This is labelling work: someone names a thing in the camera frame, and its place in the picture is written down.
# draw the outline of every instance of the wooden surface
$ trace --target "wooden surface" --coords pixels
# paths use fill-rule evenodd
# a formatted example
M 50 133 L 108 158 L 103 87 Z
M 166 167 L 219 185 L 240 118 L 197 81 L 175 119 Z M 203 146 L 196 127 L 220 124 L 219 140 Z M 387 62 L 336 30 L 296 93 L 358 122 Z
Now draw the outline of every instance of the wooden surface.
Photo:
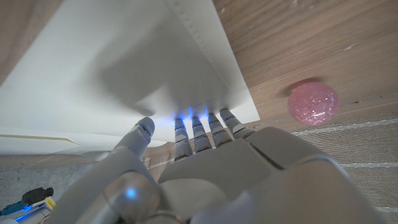
M 61 0 L 0 2 L 0 83 Z M 331 85 L 332 122 L 398 111 L 398 1 L 214 0 L 261 120 L 303 128 L 288 114 L 295 83 Z
M 60 3 L 61 0 L 0 1 L 0 84 Z

